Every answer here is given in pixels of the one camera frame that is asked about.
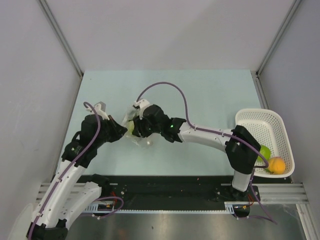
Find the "clear polka dot zip bag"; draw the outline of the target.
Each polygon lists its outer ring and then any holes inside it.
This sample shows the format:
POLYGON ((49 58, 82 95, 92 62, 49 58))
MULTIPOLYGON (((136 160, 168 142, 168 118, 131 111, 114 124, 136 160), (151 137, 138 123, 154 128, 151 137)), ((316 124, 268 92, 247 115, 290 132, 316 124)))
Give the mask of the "clear polka dot zip bag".
POLYGON ((121 123, 123 127, 127 128, 125 136, 142 148, 149 148, 155 143, 154 134, 151 133, 149 136, 144 136, 142 130, 145 123, 143 120, 143 112, 150 106, 151 104, 145 99, 135 101, 133 105, 127 109, 121 123))

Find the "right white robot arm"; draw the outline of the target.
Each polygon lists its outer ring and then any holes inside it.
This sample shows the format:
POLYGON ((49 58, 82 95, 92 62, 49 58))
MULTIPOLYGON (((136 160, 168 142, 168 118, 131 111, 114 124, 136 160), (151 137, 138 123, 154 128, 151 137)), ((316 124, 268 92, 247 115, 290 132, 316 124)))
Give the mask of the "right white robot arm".
POLYGON ((234 170, 231 196, 237 201, 248 196, 261 145, 245 127, 237 125, 234 129, 220 130, 193 126, 184 118, 168 117, 158 105, 145 100, 133 104, 127 124, 136 138, 160 135, 170 143, 200 144, 226 153, 234 170))

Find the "green fake apple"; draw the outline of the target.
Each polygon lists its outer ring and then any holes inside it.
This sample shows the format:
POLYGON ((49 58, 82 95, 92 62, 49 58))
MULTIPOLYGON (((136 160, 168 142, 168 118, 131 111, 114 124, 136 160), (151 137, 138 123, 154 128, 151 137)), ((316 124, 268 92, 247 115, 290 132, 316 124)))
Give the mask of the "green fake apple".
POLYGON ((261 148, 260 148, 260 154, 266 159, 266 160, 269 160, 270 157, 271 157, 271 150, 265 146, 265 145, 261 145, 261 148))

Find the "light green fake fruit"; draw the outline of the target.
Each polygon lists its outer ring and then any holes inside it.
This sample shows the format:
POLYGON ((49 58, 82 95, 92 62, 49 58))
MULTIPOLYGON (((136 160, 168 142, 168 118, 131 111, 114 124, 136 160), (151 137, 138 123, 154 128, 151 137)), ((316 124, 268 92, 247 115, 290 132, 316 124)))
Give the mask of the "light green fake fruit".
POLYGON ((127 128, 128 133, 132 135, 132 134, 133 134, 133 131, 134 131, 134 129, 135 129, 135 124, 134 124, 134 122, 133 122, 133 121, 127 122, 126 128, 127 128))

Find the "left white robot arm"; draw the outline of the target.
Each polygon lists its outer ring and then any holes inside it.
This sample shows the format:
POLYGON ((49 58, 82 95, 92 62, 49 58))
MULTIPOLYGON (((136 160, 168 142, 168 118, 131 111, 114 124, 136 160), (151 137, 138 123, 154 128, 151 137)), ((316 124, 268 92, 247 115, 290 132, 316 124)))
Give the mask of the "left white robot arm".
POLYGON ((70 197, 70 193, 97 156, 98 148, 120 140, 126 132, 127 128, 111 116, 91 114, 84 118, 80 131, 65 147, 59 169, 32 214, 26 235, 29 240, 64 240, 74 221, 95 201, 106 201, 112 214, 119 210, 117 203, 124 205, 112 192, 108 178, 98 174, 90 176, 75 196, 70 197))

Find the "orange fake fruit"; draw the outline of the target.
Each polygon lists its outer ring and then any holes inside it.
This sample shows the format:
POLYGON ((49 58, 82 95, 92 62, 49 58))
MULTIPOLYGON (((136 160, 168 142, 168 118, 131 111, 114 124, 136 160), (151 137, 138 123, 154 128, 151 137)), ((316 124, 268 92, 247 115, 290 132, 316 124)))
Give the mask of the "orange fake fruit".
POLYGON ((281 157, 275 156, 268 159, 268 172, 276 175, 281 175, 285 172, 285 170, 286 163, 281 157))

